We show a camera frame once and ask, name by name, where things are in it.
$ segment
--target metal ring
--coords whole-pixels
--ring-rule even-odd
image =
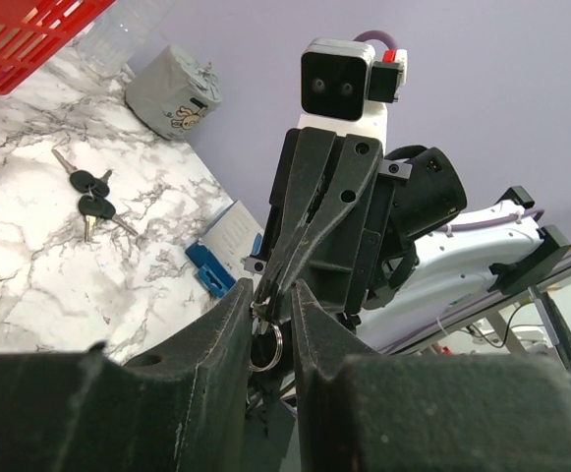
[[[276,336],[276,352],[274,352],[274,357],[269,362],[269,364],[263,367],[257,367],[255,364],[253,364],[253,360],[251,359],[248,369],[252,372],[265,372],[273,369],[276,364],[279,363],[281,356],[283,355],[283,333],[281,332],[281,328],[278,327],[277,324],[272,323],[270,323],[269,326],[272,328],[272,331],[274,331],[274,336]]]

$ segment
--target blue object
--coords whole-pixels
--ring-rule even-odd
[[[187,248],[185,254],[198,267],[198,278],[216,297],[223,297],[235,285],[235,278],[201,241]]]
[[[260,233],[257,233],[257,236],[255,236],[255,241],[253,242],[253,250],[250,252],[251,256],[256,256],[258,254],[258,251],[261,249],[262,241],[263,237],[260,235]]]

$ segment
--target gray fabric box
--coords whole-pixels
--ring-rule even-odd
[[[126,103],[158,135],[183,139],[222,101],[217,76],[169,45],[126,87]]]

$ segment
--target screw hole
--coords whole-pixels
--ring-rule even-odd
[[[154,354],[142,354],[132,358],[126,363],[126,367],[149,367],[158,364],[163,358]]]
[[[352,190],[345,190],[344,192],[342,192],[342,195],[340,195],[340,199],[345,204],[351,204],[352,202],[354,202],[355,197],[356,197],[355,192],[353,192]]]
[[[359,155],[367,154],[371,150],[371,147],[368,146],[366,143],[357,143],[355,145],[355,152]]]

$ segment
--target white cable tie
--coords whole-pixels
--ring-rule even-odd
[[[442,323],[440,322],[440,317],[436,317],[436,318],[435,318],[435,322],[438,323],[438,327],[440,328],[440,330],[442,331],[442,333],[443,333],[445,336],[448,336],[449,333],[448,333],[448,331],[447,331],[446,329],[444,329],[444,326],[443,326]]]

